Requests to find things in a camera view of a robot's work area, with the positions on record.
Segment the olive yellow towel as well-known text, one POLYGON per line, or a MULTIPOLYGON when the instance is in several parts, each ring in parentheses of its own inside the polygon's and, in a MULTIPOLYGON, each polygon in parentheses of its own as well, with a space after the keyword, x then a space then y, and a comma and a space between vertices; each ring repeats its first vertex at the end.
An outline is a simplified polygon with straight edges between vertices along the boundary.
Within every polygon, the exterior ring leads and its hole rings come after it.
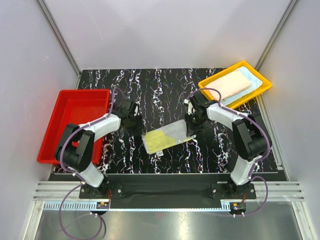
POLYGON ((193 139, 195 135, 187 136, 185 120, 178 120, 142 135, 146 153, 149 155, 161 152, 170 147, 183 144, 193 139))

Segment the pink towel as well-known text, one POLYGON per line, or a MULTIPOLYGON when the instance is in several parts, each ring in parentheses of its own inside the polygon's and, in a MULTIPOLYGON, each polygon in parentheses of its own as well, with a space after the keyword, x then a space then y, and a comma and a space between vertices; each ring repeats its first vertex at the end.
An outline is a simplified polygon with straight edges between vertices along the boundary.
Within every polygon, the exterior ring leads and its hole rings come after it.
POLYGON ((221 97, 219 93, 217 93, 216 91, 209 90, 210 94, 215 100, 219 100, 219 99, 223 100, 226 97, 229 97, 238 93, 244 87, 247 87, 248 85, 246 81, 247 80, 245 79, 244 82, 241 82, 238 77, 237 77, 237 80, 231 80, 230 76, 224 75, 207 84, 205 88, 211 88, 219 91, 221 97))

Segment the light blue towel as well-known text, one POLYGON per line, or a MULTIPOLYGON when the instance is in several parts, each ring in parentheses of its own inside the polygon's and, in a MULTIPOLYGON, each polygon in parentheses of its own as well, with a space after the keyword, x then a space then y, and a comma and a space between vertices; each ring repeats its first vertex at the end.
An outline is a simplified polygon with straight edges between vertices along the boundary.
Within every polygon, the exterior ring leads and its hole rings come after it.
POLYGON ((244 80, 246 80, 247 86, 239 92, 222 99, 221 103, 224 106, 230 105, 233 102, 240 100, 242 97, 251 94, 263 84, 263 82, 245 66, 241 66, 233 72, 228 73, 226 77, 231 77, 231 80, 237 80, 237 78, 239 78, 241 82, 244 82, 244 80))

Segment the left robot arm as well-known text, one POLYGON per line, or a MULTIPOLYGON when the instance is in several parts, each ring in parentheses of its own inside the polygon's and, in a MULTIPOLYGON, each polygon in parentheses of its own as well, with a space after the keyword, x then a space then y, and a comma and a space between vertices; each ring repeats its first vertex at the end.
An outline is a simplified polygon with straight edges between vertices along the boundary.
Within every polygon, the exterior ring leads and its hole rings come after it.
POLYGON ((64 128, 54 157, 65 171, 80 179, 85 194, 111 196, 108 178, 92 163, 92 156, 97 140, 121 128, 137 137, 146 133, 138 103, 124 100, 100 118, 80 125, 69 123, 64 128))

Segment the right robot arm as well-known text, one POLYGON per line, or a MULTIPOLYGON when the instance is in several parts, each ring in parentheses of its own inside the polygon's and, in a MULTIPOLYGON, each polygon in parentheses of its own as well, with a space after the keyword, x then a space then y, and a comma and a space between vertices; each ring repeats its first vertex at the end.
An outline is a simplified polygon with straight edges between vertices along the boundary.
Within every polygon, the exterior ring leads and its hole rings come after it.
POLYGON ((184 104, 188 106, 184 117, 188 137, 200 132, 207 121, 218 122, 232 130, 238 157, 228 182, 222 185, 221 190, 226 197, 241 198, 249 188, 255 166, 271 150, 272 141, 262 117, 236 111, 217 100, 208 101, 200 92, 188 96, 184 104))

